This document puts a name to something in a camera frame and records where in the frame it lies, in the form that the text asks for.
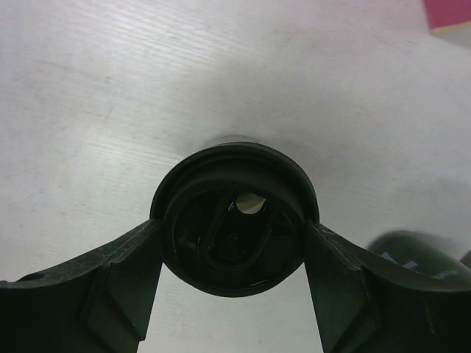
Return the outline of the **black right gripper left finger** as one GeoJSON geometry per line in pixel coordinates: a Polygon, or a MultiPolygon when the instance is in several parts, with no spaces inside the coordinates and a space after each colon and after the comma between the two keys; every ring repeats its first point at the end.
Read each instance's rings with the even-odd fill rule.
{"type": "Polygon", "coordinates": [[[163,263],[146,221],[59,265],[1,282],[2,352],[136,352],[163,263]]]}

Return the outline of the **black plastic cup lid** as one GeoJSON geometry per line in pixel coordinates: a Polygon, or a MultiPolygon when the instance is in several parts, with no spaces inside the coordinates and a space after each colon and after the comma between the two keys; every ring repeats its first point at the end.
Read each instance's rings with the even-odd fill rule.
{"type": "Polygon", "coordinates": [[[263,293],[303,263],[306,226],[319,219],[308,175],[259,143],[223,143],[178,163],[150,208],[163,223],[166,266],[222,297],[263,293]]]}

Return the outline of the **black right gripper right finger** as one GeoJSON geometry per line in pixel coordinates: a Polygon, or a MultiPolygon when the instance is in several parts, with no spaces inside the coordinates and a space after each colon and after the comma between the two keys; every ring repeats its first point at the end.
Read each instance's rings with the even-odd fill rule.
{"type": "Polygon", "coordinates": [[[314,222],[305,240],[324,352],[470,350],[470,284],[410,271],[314,222]]]}

